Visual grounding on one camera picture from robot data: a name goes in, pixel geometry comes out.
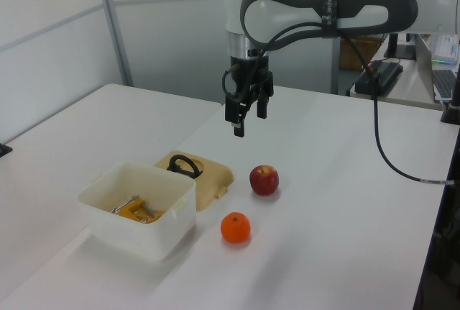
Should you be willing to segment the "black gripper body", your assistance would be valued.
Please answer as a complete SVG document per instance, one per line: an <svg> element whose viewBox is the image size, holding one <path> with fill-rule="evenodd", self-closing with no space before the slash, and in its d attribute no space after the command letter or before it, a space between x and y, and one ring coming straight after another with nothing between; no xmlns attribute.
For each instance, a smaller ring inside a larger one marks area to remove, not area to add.
<svg viewBox="0 0 460 310"><path fill-rule="evenodd" d="M228 93L228 97L250 106L259 98L261 89L268 96L273 94L272 73L269 71L269 57L264 56L261 60L257 58L240 59L231 57L231 79L236 84L233 93Z"/></svg>

